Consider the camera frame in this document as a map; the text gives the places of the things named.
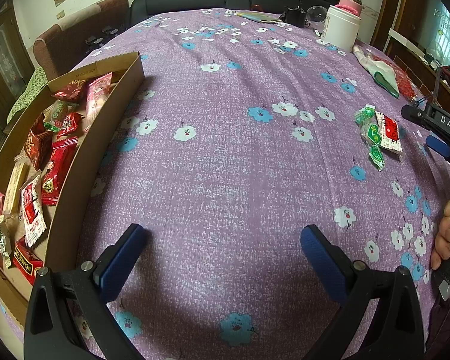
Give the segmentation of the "person right hand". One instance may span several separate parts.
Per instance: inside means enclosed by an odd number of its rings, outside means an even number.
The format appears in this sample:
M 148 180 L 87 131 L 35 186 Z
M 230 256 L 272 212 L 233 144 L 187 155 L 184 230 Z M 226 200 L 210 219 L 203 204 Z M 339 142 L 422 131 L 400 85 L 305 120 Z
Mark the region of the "person right hand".
M 450 200 L 445 204 L 443 216 L 436 233 L 430 266 L 436 271 L 442 262 L 450 258 Z

